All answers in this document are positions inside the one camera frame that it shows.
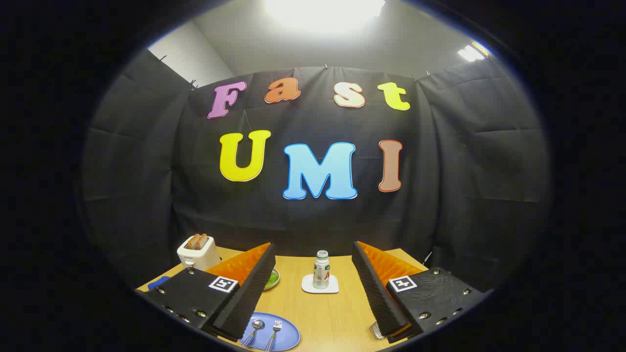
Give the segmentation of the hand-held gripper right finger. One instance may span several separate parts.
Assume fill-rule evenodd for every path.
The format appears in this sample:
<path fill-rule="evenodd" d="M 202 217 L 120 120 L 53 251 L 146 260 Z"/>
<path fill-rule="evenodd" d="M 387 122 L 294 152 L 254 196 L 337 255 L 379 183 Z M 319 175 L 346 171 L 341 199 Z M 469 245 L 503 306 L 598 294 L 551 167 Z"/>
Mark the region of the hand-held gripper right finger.
<path fill-rule="evenodd" d="M 353 265 L 380 331 L 389 343 L 430 334 L 489 296 L 449 270 L 418 269 L 363 242 L 354 242 Z"/>

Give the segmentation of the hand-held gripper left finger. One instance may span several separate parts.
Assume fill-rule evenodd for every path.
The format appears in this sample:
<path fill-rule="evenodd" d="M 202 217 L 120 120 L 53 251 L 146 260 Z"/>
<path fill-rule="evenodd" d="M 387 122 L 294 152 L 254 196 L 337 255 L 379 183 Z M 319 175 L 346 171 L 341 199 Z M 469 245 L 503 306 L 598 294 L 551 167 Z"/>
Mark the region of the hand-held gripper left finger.
<path fill-rule="evenodd" d="M 275 263 L 275 246 L 264 243 L 207 270 L 183 269 L 144 296 L 186 325 L 237 342 Z"/>

